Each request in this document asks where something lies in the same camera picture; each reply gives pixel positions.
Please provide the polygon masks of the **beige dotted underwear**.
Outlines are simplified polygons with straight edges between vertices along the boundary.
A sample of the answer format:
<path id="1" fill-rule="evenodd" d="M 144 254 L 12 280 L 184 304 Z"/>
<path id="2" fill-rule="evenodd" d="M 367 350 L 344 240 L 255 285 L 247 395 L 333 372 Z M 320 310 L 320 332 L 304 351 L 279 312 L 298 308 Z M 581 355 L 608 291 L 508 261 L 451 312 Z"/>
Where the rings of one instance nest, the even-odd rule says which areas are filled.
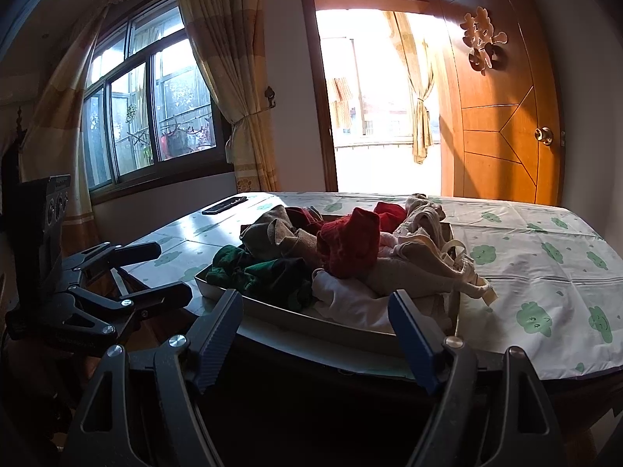
<path id="1" fill-rule="evenodd" d="M 393 232 L 398 245 L 389 257 L 377 258 L 365 284 L 378 295 L 403 289 L 412 298 L 463 293 L 490 305 L 497 295 L 477 274 L 463 242 L 452 237 L 441 204 L 423 194 L 405 201 L 407 218 Z"/>

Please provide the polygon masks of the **cream white underwear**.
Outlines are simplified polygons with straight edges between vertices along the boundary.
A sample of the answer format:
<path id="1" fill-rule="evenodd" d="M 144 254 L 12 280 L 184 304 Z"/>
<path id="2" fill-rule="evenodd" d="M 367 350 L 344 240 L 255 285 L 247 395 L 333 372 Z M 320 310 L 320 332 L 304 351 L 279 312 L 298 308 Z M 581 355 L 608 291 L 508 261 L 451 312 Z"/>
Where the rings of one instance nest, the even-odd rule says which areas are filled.
<path id="1" fill-rule="evenodd" d="M 327 321 L 362 329 L 393 334 L 387 315 L 387 296 L 377 297 L 357 279 L 333 277 L 323 269 L 313 271 L 311 283 L 316 314 Z"/>

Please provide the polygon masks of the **green and black underwear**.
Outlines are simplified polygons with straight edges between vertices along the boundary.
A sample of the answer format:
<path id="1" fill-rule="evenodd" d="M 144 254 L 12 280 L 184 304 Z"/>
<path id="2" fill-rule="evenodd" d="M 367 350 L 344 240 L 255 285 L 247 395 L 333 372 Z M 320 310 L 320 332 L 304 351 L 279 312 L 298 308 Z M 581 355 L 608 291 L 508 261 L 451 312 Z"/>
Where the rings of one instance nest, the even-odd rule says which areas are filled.
<path id="1" fill-rule="evenodd" d="M 213 256 L 205 281 L 211 286 L 236 289 L 241 294 L 292 312 L 302 312 L 313 296 L 312 269 L 300 257 L 260 260 L 243 247 L 224 246 Z"/>

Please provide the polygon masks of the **red garment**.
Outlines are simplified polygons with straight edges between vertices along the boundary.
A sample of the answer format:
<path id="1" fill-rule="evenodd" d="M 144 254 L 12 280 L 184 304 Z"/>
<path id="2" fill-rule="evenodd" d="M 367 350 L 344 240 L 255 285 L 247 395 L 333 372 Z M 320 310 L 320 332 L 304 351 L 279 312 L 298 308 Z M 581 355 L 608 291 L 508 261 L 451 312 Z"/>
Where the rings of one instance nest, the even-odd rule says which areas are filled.
<path id="1" fill-rule="evenodd" d="M 401 205 L 379 201 L 373 211 L 354 208 L 347 216 L 323 223 L 317 234 L 323 269 L 341 279 L 368 276 L 378 258 L 381 234 L 393 232 L 406 218 Z"/>

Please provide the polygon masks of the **tan underwear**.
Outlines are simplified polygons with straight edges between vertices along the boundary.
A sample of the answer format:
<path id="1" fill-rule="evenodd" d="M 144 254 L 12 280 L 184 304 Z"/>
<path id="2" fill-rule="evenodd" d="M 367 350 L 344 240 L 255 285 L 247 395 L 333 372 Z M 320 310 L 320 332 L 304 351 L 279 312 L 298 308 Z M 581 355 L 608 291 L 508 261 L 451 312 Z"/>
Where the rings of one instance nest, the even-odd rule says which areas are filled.
<path id="1" fill-rule="evenodd" d="M 241 226 L 244 248 L 258 259 L 302 258 L 312 269 L 322 266 L 317 234 L 324 219 L 315 208 L 276 205 L 250 225 Z"/>

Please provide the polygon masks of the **pale pink underwear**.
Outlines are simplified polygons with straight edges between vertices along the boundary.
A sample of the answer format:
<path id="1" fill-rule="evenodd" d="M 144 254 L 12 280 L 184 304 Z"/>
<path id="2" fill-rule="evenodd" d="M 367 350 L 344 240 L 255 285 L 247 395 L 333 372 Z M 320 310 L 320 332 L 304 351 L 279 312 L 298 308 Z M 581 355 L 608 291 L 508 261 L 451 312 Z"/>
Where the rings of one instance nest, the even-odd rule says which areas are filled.
<path id="1" fill-rule="evenodd" d="M 394 248 L 398 245 L 398 239 L 389 232 L 381 232 L 379 234 L 379 257 L 389 257 L 393 254 Z"/>

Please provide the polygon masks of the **shallow cardboard tray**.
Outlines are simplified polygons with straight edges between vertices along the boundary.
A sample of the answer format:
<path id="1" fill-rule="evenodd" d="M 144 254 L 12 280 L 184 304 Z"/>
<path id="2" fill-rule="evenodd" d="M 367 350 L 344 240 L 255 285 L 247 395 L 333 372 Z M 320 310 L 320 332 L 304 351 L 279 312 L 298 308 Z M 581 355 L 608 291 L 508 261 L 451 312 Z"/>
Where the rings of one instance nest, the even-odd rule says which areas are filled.
<path id="1" fill-rule="evenodd" d="M 232 246 L 244 248 L 241 240 L 239 242 L 239 245 Z M 195 280 L 204 295 L 208 297 L 215 297 L 218 291 L 225 289 L 211 286 L 211 284 L 206 283 L 205 273 L 207 268 L 200 270 L 200 272 L 196 274 Z M 312 281 L 313 271 L 317 269 L 323 269 L 323 267 L 320 266 L 319 268 L 311 269 Z M 366 276 L 350 279 L 357 279 L 358 281 L 361 281 L 361 283 L 365 284 L 365 278 Z M 454 292 L 450 294 L 437 294 L 423 298 L 411 297 L 411 299 L 414 300 L 415 305 L 420 309 L 423 314 L 429 315 L 433 318 L 433 320 L 437 321 L 438 326 L 440 327 L 440 329 L 442 329 L 443 332 L 450 333 L 456 325 L 459 298 L 462 294 L 463 293 Z M 326 337 L 327 339 L 332 339 L 333 341 L 338 341 L 338 339 L 346 339 L 347 341 L 352 341 L 353 339 L 356 339 L 357 336 L 366 335 L 375 342 L 385 342 L 386 339 L 393 335 L 390 333 L 347 327 L 334 323 L 333 321 L 327 321 L 316 314 L 313 306 L 302 312 L 292 312 L 279 307 L 268 305 L 265 302 L 260 302 L 259 300 L 247 297 L 245 295 L 243 296 L 247 300 L 247 305 L 250 308 L 252 315 L 255 315 L 256 317 L 261 317 L 264 321 L 276 321 L 281 326 L 293 327 L 297 330 L 304 331 L 309 335 L 318 334 L 320 336 Z M 390 294 L 376 294 L 376 296 L 389 297 Z"/>

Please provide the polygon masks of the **black remote control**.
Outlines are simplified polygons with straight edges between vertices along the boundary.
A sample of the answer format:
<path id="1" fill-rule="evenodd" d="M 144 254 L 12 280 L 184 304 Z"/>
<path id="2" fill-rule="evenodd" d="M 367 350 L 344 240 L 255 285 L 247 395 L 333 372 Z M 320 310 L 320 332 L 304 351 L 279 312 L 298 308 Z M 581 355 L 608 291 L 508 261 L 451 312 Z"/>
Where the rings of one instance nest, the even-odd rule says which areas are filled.
<path id="1" fill-rule="evenodd" d="M 218 215 L 246 201 L 248 201 L 248 197 L 244 195 L 229 197 L 219 201 L 217 204 L 204 208 L 202 214 L 209 216 Z"/>

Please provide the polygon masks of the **green-patterned white tablecloth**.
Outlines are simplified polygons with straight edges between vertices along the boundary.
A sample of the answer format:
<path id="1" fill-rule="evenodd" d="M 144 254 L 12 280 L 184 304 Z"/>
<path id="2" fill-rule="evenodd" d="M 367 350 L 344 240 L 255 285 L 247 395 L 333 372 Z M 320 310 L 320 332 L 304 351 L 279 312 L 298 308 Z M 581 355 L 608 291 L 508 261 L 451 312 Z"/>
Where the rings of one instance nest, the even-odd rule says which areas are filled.
<path id="1" fill-rule="evenodd" d="M 225 245 L 239 245 L 241 226 L 275 205 L 314 207 L 323 216 L 371 210 L 380 195 L 251 193 L 217 216 L 200 211 L 144 236 L 159 258 L 128 266 L 150 287 L 185 281 L 189 310 L 209 310 L 194 277 Z M 622 366 L 622 259 L 580 216 L 564 208 L 500 200 L 440 198 L 453 235 L 498 299 L 464 297 L 458 334 L 476 349 L 527 351 L 540 378 L 572 378 Z"/>

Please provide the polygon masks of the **orange wooden door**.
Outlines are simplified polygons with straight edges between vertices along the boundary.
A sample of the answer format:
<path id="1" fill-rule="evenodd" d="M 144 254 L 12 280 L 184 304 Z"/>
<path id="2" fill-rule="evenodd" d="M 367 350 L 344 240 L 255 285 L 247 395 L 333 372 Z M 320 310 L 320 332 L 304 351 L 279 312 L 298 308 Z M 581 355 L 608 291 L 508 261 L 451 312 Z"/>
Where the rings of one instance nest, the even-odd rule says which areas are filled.
<path id="1" fill-rule="evenodd" d="M 478 6 L 508 42 L 493 68 L 474 71 L 460 24 Z M 564 177 L 558 89 L 534 0 L 431 0 L 440 27 L 442 192 L 449 196 L 557 205 Z M 551 147 L 534 138 L 547 126 Z"/>

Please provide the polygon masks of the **brass door knob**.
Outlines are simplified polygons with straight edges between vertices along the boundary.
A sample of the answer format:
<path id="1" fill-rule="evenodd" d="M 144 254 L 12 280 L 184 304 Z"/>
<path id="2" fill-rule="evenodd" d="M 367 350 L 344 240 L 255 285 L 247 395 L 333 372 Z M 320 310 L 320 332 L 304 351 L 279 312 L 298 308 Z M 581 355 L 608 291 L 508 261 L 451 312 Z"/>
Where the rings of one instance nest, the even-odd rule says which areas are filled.
<path id="1" fill-rule="evenodd" d="M 542 126 L 541 128 L 535 129 L 534 138 L 539 144 L 542 144 L 545 147 L 551 147 L 553 144 L 554 135 L 550 128 L 548 128 L 547 126 Z"/>

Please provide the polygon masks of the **beige striped curtain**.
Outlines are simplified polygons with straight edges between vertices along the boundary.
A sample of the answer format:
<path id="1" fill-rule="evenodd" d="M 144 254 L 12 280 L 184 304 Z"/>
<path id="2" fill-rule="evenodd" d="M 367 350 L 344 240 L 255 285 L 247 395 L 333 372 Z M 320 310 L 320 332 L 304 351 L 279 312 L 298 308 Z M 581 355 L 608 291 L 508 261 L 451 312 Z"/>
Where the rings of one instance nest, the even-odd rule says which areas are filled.
<path id="1" fill-rule="evenodd" d="M 264 0 L 178 0 L 197 66 L 231 126 L 236 190 L 280 189 L 266 96 Z"/>

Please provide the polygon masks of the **double happiness door ornament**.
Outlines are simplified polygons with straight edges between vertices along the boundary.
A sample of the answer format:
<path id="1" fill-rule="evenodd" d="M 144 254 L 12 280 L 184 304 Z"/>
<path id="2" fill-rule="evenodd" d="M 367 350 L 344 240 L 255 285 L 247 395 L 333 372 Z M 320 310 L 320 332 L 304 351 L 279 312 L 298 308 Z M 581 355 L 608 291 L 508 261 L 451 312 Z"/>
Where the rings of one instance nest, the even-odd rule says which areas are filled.
<path id="1" fill-rule="evenodd" d="M 464 31 L 463 43 L 470 49 L 468 60 L 474 71 L 485 74 L 485 70 L 493 68 L 494 48 L 508 42 L 504 31 L 495 31 L 489 12 L 478 6 L 474 14 L 465 13 L 460 24 Z"/>

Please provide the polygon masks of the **window with dark frame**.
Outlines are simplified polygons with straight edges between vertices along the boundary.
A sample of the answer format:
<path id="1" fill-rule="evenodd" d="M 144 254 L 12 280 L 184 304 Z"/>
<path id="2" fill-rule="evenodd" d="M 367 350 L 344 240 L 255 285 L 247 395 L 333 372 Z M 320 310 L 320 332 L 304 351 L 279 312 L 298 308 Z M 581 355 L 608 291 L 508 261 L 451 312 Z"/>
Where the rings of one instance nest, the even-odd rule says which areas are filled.
<path id="1" fill-rule="evenodd" d="M 152 0 L 104 30 L 81 122 L 94 202 L 232 169 L 231 128 L 194 59 L 178 0 Z"/>

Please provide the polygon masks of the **wall curtain hook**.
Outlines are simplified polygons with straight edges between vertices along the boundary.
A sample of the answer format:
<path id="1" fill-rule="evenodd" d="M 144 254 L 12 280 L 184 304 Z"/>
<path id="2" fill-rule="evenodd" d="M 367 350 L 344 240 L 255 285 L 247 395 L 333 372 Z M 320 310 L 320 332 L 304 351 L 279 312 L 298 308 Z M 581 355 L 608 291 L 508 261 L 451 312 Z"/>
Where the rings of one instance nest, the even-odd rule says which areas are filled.
<path id="1" fill-rule="evenodd" d="M 264 97 L 266 98 L 268 108 L 274 109 L 276 107 L 276 92 L 271 86 L 267 86 Z"/>

